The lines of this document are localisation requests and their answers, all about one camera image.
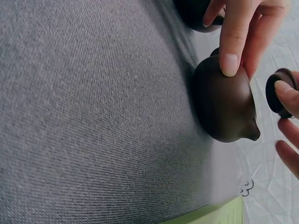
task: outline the dark clay teapot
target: dark clay teapot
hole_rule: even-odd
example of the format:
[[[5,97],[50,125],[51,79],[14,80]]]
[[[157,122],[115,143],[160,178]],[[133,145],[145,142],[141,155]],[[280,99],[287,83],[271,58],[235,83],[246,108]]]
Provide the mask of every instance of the dark clay teapot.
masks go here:
[[[202,19],[210,1],[211,0],[173,0],[173,3],[183,22],[188,27],[202,33],[209,33],[222,26],[225,14],[224,11],[220,12],[211,26],[204,27]]]
[[[266,98],[270,109],[273,112],[278,113],[281,118],[291,118],[293,115],[284,108],[276,96],[274,83],[278,80],[282,80],[288,83],[295,90],[299,90],[297,79],[293,76],[290,70],[282,68],[278,69],[275,74],[271,75],[266,84]]]
[[[199,121],[211,137],[221,142],[260,137],[247,73],[240,66],[235,76],[224,76],[218,49],[197,66],[191,89]]]

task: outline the teapot body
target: teapot body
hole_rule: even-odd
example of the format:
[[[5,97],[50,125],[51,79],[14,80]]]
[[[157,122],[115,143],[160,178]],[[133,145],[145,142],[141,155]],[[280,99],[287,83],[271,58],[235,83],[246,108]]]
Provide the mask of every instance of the teapot body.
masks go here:
[[[199,121],[214,139],[233,142],[259,138],[255,102],[242,66],[235,76],[226,77],[219,57],[211,56],[197,66],[191,85]]]

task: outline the gray twill cloth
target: gray twill cloth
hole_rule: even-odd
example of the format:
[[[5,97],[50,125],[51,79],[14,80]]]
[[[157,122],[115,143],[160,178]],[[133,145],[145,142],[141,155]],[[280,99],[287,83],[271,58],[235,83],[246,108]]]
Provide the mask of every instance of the gray twill cloth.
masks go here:
[[[192,111],[191,33],[169,0],[1,0],[0,223],[154,224],[235,195]]]

